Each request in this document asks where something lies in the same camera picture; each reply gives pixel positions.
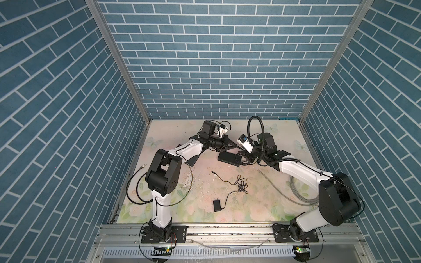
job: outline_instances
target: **table surface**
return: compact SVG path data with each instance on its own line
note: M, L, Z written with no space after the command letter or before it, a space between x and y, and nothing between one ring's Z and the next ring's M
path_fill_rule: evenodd
M247 133L247 120L229 120L232 129L226 134L236 141L241 134ZM304 142L304 138L293 120L264 120L265 132L270 132L278 150L290 152L294 157L309 165L315 166L314 160ZM195 135L203 124L203 120L153 120L146 141L139 156L136 170L143 164L146 167L139 171L129 185L128 194L132 200L139 201L136 196L136 183L148 171L149 165L159 149L170 150L179 144L184 144ZM260 124L253 120L250 134L260 133ZM206 150L192 167L193 184L189 195L180 204L171 207L171 215L175 223L204 222L273 222L289 221L312 207L296 205L282 197L258 170L262 171L286 196L292 200L297 198L290 189L289 175L278 172L271 167L261 167L257 164L236 167L217 160L218 152ZM247 191L232 193L226 202L226 208L220 212L213 211L213 200L219 199L224 205L229 192L237 190L221 181L211 171L222 179L235 182L237 175L247 177ZM171 204L179 201L189 189L191 182L190 169L186 164L181 166L179 183L171 193ZM316 191L304 183L295 180L298 191L306 198L315 198ZM144 178L139 183L139 193L142 199L151 199L150 190ZM117 223L144 223L152 217L152 204L135 205L127 197L124 200Z

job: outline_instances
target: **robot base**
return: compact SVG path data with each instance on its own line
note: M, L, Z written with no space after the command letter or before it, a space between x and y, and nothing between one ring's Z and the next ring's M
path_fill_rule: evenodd
M302 240L295 240L291 237L291 231L289 230L289 225L283 225L279 223L275 223L272 226L273 228L273 235L275 237L275 242L277 243L288 243L288 242L299 242L302 243ZM307 242L318 242L319 237L317 236L316 230L313 229L309 231L300 238L306 238Z
M186 243L187 226L172 226L171 233L176 234L178 244ZM155 234L152 231L152 228L150 226L145 226L141 243L142 244L159 244L160 241L162 241L161 237Z

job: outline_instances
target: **brick wallpaper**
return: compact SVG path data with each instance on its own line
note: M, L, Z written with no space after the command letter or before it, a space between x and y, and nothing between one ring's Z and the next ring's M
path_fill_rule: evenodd
M84 0L0 1L0 262L80 262L145 123Z
M377 262L421 262L421 1L375 0L305 126L351 175Z
M100 0L152 118L296 119L360 0Z

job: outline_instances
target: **gray cable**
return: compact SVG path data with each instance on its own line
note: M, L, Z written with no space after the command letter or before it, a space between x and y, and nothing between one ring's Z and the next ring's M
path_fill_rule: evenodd
M292 191L292 193L298 199L300 199L301 201L303 201L304 203L315 205L315 204L317 204L319 202L319 197L316 197L316 198L313 198L313 199L306 199L304 196L302 196L298 192L297 188L295 187L294 177L293 176L290 176L290 185L291 185L291 191Z
M312 204L302 204L302 203L298 203L298 202L296 202L296 201L294 201L294 200L291 200L291 199L289 199L289 197L288 196L286 196L286 195L284 195L284 193L283 192L281 192L273 183L272 183L272 181L270 181L270 179L264 174L264 173L262 173L262 171L260 171L260 170L257 170L260 174L262 174L265 178L266 178L266 180L268 180L268 182L273 186L273 188L275 188L275 190L276 191L278 191L278 193L280 193L283 197L285 197L288 201L291 201L292 203L294 203L294 204L297 204L297 205L300 205L300 206L314 206L314 205L316 205L317 203L312 203Z

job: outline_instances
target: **power adapter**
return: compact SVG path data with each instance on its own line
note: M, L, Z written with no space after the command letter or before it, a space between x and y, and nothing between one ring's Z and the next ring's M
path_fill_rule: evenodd
M221 201L220 200L214 200L213 201L213 211L214 212L219 212L221 210L222 210L222 208L221 208Z

